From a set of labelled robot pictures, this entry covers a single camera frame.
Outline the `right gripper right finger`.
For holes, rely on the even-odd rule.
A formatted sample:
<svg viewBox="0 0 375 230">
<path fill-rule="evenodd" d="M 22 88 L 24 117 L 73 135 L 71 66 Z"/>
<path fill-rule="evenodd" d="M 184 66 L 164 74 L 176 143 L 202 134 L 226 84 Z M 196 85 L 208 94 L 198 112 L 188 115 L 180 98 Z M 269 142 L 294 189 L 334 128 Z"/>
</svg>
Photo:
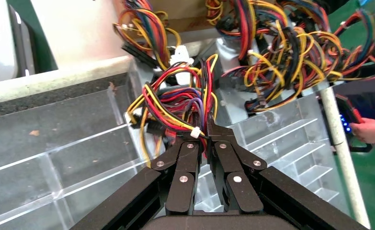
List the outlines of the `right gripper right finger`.
<svg viewBox="0 0 375 230">
<path fill-rule="evenodd" d="M 239 225 L 271 230 L 362 230 L 362 224 L 241 147 L 232 129 L 207 119 L 207 160 L 225 211 Z"/>
</svg>

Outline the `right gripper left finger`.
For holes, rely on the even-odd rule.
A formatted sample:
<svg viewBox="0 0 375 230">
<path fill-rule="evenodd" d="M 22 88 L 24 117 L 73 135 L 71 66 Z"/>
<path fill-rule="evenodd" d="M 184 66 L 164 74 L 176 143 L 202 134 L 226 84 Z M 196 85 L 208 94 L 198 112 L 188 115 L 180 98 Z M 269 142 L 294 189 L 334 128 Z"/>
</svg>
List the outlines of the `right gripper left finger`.
<svg viewBox="0 0 375 230">
<path fill-rule="evenodd" d="M 190 215 L 204 149 L 198 139 L 178 135 L 174 145 L 90 213 L 73 230 L 141 230 L 162 209 Z"/>
</svg>

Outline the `hand with wristwatch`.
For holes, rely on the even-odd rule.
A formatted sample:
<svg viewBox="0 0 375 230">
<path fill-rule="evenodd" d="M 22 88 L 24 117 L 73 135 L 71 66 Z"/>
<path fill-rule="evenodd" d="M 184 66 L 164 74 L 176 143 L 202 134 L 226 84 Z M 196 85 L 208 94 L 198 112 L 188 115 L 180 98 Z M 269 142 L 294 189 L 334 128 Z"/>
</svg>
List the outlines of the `hand with wristwatch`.
<svg viewBox="0 0 375 230">
<path fill-rule="evenodd" d="M 353 135 L 367 144 L 375 144 L 375 120 L 363 118 L 363 123 L 350 123 Z"/>
</svg>

